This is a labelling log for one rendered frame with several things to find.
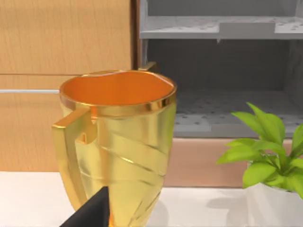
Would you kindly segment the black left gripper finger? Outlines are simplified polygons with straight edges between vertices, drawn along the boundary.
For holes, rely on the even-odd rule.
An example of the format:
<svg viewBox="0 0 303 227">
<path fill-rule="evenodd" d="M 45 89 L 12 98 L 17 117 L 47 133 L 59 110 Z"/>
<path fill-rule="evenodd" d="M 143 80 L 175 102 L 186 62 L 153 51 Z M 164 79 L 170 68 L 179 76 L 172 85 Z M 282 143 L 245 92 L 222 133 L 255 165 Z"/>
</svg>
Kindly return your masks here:
<svg viewBox="0 0 303 227">
<path fill-rule="evenodd" d="M 108 187 L 102 187 L 59 227 L 109 227 Z"/>
</svg>

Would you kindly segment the gold trophy cup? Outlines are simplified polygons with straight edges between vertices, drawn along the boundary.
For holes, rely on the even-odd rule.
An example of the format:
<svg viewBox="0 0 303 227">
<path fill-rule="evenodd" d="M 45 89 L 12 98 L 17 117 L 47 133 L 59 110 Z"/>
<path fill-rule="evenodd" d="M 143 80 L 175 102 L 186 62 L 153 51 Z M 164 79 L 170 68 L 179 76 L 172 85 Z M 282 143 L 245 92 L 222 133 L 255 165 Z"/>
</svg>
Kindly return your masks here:
<svg viewBox="0 0 303 227">
<path fill-rule="evenodd" d="M 59 88 L 63 118 L 52 126 L 72 207 L 109 190 L 109 227 L 145 227 L 168 169 L 177 86 L 149 62 L 89 73 Z"/>
</svg>

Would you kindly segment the pale wooden drawer front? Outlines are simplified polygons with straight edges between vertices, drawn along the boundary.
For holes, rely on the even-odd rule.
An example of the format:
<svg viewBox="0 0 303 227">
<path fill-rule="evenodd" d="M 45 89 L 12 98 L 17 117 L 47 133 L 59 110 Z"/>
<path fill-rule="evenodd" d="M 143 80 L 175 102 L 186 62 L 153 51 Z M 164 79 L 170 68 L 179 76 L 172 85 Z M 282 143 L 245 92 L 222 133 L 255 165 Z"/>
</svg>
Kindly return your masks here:
<svg viewBox="0 0 303 227">
<path fill-rule="evenodd" d="M 291 148 L 251 139 L 173 139 L 165 186 L 242 187 L 290 173 Z"/>
</svg>

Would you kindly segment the wooden cupboard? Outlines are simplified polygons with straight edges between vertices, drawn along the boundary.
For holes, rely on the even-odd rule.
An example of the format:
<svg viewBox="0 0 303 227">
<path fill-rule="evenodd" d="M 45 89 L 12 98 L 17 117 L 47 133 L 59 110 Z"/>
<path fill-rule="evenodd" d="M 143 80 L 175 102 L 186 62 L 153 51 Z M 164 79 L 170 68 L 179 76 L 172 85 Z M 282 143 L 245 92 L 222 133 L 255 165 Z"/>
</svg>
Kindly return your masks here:
<svg viewBox="0 0 303 227">
<path fill-rule="evenodd" d="M 0 89 L 138 64 L 139 0 L 0 0 Z M 55 172 L 58 94 L 0 94 L 0 171 Z"/>
</svg>

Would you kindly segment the green plant in white pot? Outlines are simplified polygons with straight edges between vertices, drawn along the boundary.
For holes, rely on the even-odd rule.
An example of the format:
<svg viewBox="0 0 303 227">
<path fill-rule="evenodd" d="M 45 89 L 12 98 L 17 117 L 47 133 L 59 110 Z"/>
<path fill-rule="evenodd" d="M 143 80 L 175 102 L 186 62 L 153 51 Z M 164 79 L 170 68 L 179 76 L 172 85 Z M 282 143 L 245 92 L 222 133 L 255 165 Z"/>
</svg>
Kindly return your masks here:
<svg viewBox="0 0 303 227">
<path fill-rule="evenodd" d="M 284 148 L 285 125 L 251 103 L 253 111 L 233 112 L 257 135 L 238 138 L 217 164 L 248 163 L 242 175 L 248 220 L 253 227 L 303 227 L 303 124 L 296 127 L 290 153 Z"/>
</svg>

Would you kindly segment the grey pierced drawer inside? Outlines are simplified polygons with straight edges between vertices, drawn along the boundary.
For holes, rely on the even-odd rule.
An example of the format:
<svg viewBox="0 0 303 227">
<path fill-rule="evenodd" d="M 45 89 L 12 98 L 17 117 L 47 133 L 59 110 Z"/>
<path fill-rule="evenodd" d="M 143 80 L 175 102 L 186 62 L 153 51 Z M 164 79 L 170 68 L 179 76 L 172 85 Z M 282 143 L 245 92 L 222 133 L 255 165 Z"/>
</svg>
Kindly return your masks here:
<svg viewBox="0 0 303 227">
<path fill-rule="evenodd" d="M 255 137 L 253 104 L 303 124 L 303 0 L 140 0 L 141 63 L 178 85 L 175 136 Z"/>
</svg>

